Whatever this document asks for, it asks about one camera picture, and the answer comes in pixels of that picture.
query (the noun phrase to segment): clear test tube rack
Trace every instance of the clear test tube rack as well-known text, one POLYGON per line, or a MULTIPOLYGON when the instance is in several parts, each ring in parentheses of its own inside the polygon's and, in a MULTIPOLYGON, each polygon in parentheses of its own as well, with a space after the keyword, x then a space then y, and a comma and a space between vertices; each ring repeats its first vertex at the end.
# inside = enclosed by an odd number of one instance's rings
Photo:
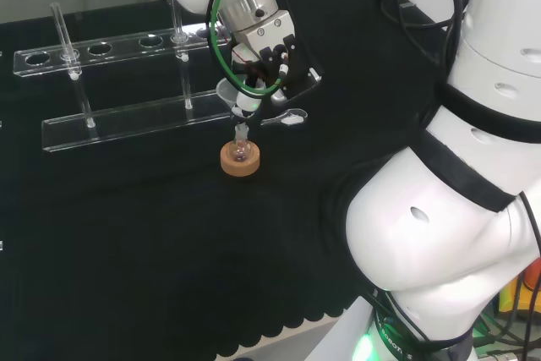
MULTIPOLYGON (((230 111, 216 90, 191 92, 189 53, 208 47, 206 25, 183 26, 180 6, 175 0, 170 0, 170 6, 172 29, 72 43, 60 5, 51 5, 60 44, 14 54, 14 74, 24 78, 67 71, 74 85, 80 112, 42 122, 44 151, 69 150, 229 117, 230 111), (182 95, 92 111, 84 87, 84 67, 167 54, 174 54, 178 61, 182 95)), ((226 30, 218 30, 217 35, 219 46, 231 41, 226 30)))

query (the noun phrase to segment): black band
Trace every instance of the black band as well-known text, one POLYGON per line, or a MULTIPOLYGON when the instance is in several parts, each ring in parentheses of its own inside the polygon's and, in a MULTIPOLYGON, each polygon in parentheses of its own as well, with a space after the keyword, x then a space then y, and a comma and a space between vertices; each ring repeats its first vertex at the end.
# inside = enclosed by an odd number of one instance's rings
MULTIPOLYGON (((385 321, 388 318, 383 318, 383 316, 375 311, 374 323, 380 334, 381 341, 385 344, 387 349, 392 353, 392 355, 398 360, 404 361, 421 361, 427 359, 427 354, 435 355, 441 350, 446 349, 457 349, 462 343, 467 343, 469 340, 473 339, 473 328, 466 331, 463 335, 453 338, 450 340, 437 340, 431 342, 407 342, 403 336, 396 334, 393 329, 391 329, 385 321)), ((467 355, 471 351, 471 344, 468 347, 467 355)))
POLYGON ((541 144, 541 122, 515 118, 477 103, 449 84, 437 84, 441 104, 473 127, 502 139, 541 144))
POLYGON ((488 211, 498 213, 515 199, 479 175, 426 130, 416 132, 410 148, 443 183, 488 211))
POLYGON ((382 323, 381 318, 380 312, 376 311, 374 316, 375 327, 378 329, 381 341, 396 359, 420 361, 424 358, 417 350, 395 334, 385 323, 382 323))

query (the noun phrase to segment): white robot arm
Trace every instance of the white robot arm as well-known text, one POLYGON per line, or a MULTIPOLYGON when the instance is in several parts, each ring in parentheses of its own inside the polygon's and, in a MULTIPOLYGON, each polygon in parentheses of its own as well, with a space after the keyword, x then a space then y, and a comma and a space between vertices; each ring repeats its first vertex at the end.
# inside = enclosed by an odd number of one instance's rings
MULTIPOLYGON (((178 1, 190 12, 205 14, 210 0, 178 1)), ((262 56, 261 53, 264 50, 274 51, 278 46, 284 46, 286 51, 286 39, 295 36, 295 27, 289 12, 279 10, 276 0, 221 0, 218 11, 223 24, 238 42, 232 59, 239 64, 268 62, 265 58, 272 61, 272 57, 262 56)), ((287 74, 287 65, 281 65, 280 70, 287 74)), ((252 81, 252 86, 265 89, 262 80, 252 81)), ((276 91, 276 96, 277 99, 273 101, 284 100, 285 97, 281 90, 276 91)), ((239 91, 237 105, 232 111, 239 118, 249 118, 259 108, 260 103, 261 98, 255 93, 239 91)))
MULTIPOLYGON (((511 125, 479 129, 478 117, 459 118, 443 106, 427 127, 504 193, 526 191, 538 219, 541 131, 520 129, 541 129, 540 2, 471 0, 447 80, 469 106, 511 125)), ((539 257, 521 198, 500 212, 488 210, 450 187, 412 148, 394 156, 354 198, 347 241, 358 267, 430 341, 467 334, 489 300, 539 257)), ((373 325, 370 333, 380 360, 394 360, 379 330, 373 325)), ((477 359, 471 344, 468 356, 477 359)))

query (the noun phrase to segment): test tube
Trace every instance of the test tube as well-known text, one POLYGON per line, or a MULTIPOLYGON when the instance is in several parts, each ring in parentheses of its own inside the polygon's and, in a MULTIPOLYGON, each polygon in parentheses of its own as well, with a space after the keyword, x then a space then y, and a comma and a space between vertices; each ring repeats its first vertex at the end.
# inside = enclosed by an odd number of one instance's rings
POLYGON ((182 44, 188 41, 188 34, 183 31, 182 8, 176 0, 171 0, 171 15, 174 33, 171 37, 173 44, 182 44))
POLYGON ((180 83, 183 87, 184 107, 190 110, 194 107, 192 104, 192 88, 189 83, 189 55, 188 52, 180 52, 176 55, 180 68, 180 83))
POLYGON ((62 44, 63 53, 61 58, 68 63, 69 78, 74 82, 75 97, 79 102, 81 111, 85 116, 86 127, 93 129, 96 126, 94 118, 92 117, 92 110, 90 109, 90 103, 86 96, 85 87, 81 80, 81 74, 83 69, 78 61, 79 53, 74 50, 71 40, 69 39, 68 27, 64 21, 62 10, 60 9, 60 3, 51 3, 52 17, 54 18, 54 24, 57 26, 58 37, 62 44))

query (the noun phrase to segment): table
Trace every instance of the table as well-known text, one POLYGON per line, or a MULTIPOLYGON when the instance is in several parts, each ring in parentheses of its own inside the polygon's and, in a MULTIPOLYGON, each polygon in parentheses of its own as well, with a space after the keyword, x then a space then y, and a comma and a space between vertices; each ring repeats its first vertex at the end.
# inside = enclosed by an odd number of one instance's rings
MULTIPOLYGON (((325 77, 298 103, 304 126, 252 131, 248 180, 221 172, 224 122, 42 152, 41 120, 77 112, 71 85, 14 77, 11 56, 57 42, 52 19, 0 25, 1 359, 207 361, 352 303, 348 196, 407 143, 436 70, 374 0, 291 4, 325 77)), ((73 41, 171 24, 164 1, 67 21, 73 41)), ((167 96, 175 69, 173 56, 89 69, 90 103, 167 96)), ((216 82, 207 71, 196 89, 216 82)))

